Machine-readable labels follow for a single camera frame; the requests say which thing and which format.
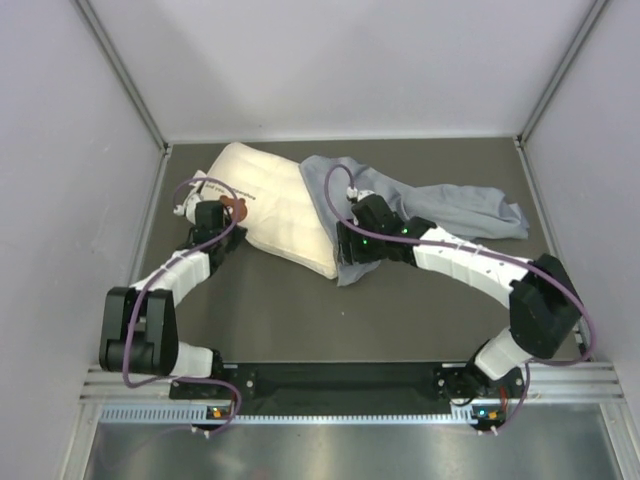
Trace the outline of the cream bear print pillow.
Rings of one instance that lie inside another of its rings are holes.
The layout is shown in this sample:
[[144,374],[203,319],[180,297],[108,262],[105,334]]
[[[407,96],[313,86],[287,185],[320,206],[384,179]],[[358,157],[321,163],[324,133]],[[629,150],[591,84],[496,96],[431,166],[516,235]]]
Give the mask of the cream bear print pillow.
[[242,143],[227,145],[207,172],[240,199],[240,225],[255,248],[337,277],[334,247],[321,225],[297,163]]

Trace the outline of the grey fabric pillowcase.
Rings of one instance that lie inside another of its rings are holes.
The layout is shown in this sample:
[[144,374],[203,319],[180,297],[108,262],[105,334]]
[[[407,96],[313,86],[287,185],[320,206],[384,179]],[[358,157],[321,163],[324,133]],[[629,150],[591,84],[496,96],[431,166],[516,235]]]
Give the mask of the grey fabric pillowcase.
[[358,189],[381,195],[404,220],[421,217],[466,240],[525,240],[529,236],[529,223],[520,206],[508,202],[505,193],[497,188],[452,184],[413,187],[350,157],[313,155],[299,165],[299,170],[332,244],[337,243],[337,217],[328,206],[324,184],[330,167],[336,163],[351,171]]

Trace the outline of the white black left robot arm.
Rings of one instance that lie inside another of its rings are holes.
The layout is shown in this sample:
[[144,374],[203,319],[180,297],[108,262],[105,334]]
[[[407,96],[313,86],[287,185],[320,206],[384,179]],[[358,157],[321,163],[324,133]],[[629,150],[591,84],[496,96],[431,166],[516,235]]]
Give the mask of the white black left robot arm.
[[189,292],[208,280],[225,257],[244,240],[247,230],[206,231],[193,227],[187,241],[146,278],[106,295],[99,348],[102,369],[166,377],[192,376],[205,396],[226,387],[225,370],[214,364],[214,352],[178,338],[176,307]]

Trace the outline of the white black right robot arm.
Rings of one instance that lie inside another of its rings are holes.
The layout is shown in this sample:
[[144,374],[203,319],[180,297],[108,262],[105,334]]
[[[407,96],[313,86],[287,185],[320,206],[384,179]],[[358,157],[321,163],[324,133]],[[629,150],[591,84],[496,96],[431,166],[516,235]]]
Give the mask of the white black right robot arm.
[[347,265],[391,260],[435,272],[483,292],[509,312],[509,326],[485,342],[465,366],[476,395],[498,389],[515,367],[553,358],[584,307],[560,260],[512,257],[465,241],[433,222],[413,218],[387,233],[366,234],[351,221],[336,224]]

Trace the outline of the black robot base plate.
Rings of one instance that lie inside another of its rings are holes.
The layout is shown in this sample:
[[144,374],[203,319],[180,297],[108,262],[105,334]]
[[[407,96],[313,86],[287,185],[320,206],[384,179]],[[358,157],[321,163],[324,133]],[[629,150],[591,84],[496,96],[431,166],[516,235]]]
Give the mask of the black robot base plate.
[[397,391],[428,400],[485,400],[524,392],[518,367],[494,381],[464,363],[442,362],[220,363],[212,378],[235,386],[246,401],[280,393]]

